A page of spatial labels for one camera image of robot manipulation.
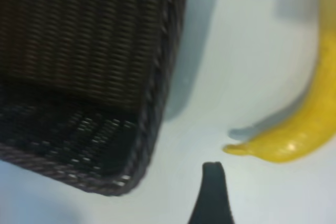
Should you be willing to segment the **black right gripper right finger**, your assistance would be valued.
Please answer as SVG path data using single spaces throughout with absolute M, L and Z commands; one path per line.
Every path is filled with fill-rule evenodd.
M 226 176 L 223 166 L 219 162 L 215 163 L 214 180 L 213 221 L 214 223 L 233 224 L 234 218 L 229 203 Z

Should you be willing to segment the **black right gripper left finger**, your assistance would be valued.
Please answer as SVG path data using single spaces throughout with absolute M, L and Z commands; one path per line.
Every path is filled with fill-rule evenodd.
M 209 185 L 210 185 L 210 171 L 211 165 L 213 163 L 207 162 L 202 166 L 202 180 L 201 186 L 199 189 L 199 193 L 197 196 L 197 200 L 195 202 L 195 206 L 193 208 L 192 214 L 188 221 L 189 224 L 202 224 L 207 223 L 208 220 L 208 193 L 209 193 Z

